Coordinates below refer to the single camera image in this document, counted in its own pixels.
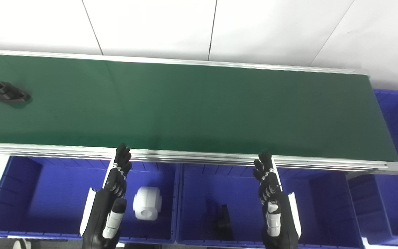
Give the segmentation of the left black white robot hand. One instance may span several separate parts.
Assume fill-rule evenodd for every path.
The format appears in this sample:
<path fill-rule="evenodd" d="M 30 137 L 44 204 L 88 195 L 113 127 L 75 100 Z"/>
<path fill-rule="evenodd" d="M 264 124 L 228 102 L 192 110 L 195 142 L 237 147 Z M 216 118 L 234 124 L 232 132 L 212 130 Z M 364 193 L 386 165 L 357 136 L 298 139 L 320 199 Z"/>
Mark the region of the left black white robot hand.
<path fill-rule="evenodd" d="M 83 249 L 115 249 L 127 200 L 126 177 L 131 170 L 130 148 L 121 143 L 101 189 L 90 188 L 79 233 Z"/>

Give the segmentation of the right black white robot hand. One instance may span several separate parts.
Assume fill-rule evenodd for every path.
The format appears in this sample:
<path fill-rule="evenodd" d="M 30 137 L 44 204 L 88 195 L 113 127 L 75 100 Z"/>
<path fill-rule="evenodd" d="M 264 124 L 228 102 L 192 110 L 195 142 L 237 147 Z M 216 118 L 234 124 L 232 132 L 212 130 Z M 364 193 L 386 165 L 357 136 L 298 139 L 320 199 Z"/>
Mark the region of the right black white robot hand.
<path fill-rule="evenodd" d="M 282 190 L 272 155 L 263 150 L 254 160 L 253 176 L 259 181 L 264 228 L 262 240 L 267 249 L 297 249 L 301 224 L 294 193 Z"/>

